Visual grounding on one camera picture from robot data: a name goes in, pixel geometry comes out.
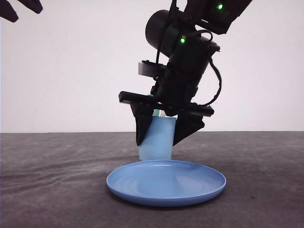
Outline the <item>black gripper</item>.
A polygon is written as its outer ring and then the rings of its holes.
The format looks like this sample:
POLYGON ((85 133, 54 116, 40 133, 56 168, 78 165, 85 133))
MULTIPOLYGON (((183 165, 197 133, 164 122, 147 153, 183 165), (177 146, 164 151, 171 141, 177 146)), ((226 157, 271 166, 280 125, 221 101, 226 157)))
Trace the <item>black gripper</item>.
POLYGON ((178 115, 174 130, 173 146, 192 135, 205 124, 203 116, 211 116, 214 110, 207 104, 192 103, 205 68, 197 72, 167 67, 155 80, 151 96, 121 91, 119 102, 130 104, 136 122, 136 145, 140 146, 152 122, 154 109, 164 110, 168 116, 178 115))

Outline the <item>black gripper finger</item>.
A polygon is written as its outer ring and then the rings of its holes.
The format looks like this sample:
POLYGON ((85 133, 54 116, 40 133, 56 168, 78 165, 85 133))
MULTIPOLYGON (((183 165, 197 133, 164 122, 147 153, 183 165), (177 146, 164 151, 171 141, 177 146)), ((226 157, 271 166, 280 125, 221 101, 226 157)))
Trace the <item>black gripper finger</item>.
POLYGON ((20 0, 20 3, 35 13, 41 13, 43 10, 40 0, 20 0))
POLYGON ((7 0, 0 0, 0 17, 13 23, 19 19, 12 5, 7 0))

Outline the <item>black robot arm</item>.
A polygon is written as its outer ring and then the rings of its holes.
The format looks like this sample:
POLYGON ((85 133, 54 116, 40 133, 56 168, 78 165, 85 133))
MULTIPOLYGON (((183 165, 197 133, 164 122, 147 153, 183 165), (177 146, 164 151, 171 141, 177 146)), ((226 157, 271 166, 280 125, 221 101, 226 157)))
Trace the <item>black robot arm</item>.
POLYGON ((176 116, 173 143, 204 127, 203 117, 211 116, 211 102, 192 102, 207 66, 213 65, 212 55, 220 47, 204 34, 227 33, 231 23, 249 5, 248 0, 189 0, 184 11, 172 1, 169 10, 159 10, 145 28, 147 42, 164 54, 166 65, 143 60, 138 73, 154 79, 149 95, 122 91, 120 103, 129 104, 136 121, 136 144, 141 145, 152 123, 152 114, 163 110, 176 116))

